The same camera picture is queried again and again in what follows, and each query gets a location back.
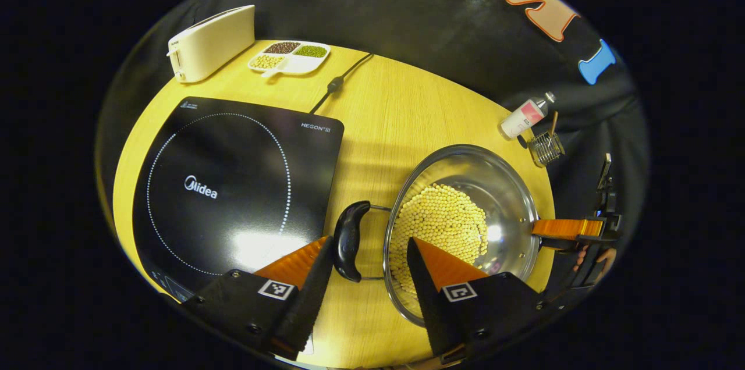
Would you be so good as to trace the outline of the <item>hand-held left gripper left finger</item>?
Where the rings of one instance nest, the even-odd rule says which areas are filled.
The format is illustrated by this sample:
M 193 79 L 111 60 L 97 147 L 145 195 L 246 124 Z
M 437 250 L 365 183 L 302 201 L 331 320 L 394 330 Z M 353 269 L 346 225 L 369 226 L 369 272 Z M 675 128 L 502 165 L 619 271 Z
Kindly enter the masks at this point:
M 232 269 L 185 301 L 183 310 L 232 343 L 295 360 L 324 301 L 332 245 L 325 236 L 255 272 Z

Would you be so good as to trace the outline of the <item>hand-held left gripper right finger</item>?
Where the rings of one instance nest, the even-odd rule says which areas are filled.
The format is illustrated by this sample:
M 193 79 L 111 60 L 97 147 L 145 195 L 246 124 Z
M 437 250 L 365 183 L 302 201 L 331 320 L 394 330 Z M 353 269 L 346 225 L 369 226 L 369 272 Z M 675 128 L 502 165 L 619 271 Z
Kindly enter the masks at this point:
M 510 272 L 488 275 L 416 237 L 407 263 L 434 356 L 444 365 L 487 358 L 518 343 L 562 310 Z

